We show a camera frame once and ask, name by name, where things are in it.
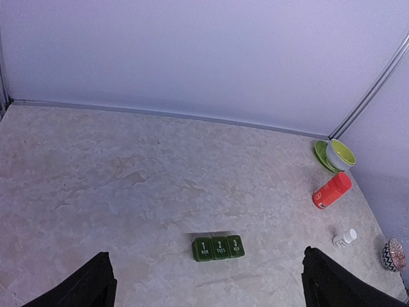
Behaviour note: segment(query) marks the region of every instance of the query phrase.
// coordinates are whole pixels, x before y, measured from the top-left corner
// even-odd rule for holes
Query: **red bottle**
[[[351,179],[341,171],[314,193],[313,202],[318,208],[325,209],[351,188]]]

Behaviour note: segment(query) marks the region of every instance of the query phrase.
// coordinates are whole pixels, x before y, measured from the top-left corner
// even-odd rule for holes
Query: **plate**
[[[326,143],[324,141],[315,142],[314,150],[315,150],[317,160],[319,160],[321,162],[321,164],[324,165],[324,167],[327,170],[329,170],[331,173],[338,174],[340,172],[340,170],[333,167],[331,165],[331,163],[329,163],[328,160],[327,160],[327,155],[326,155],[327,146],[328,146],[328,143]]]

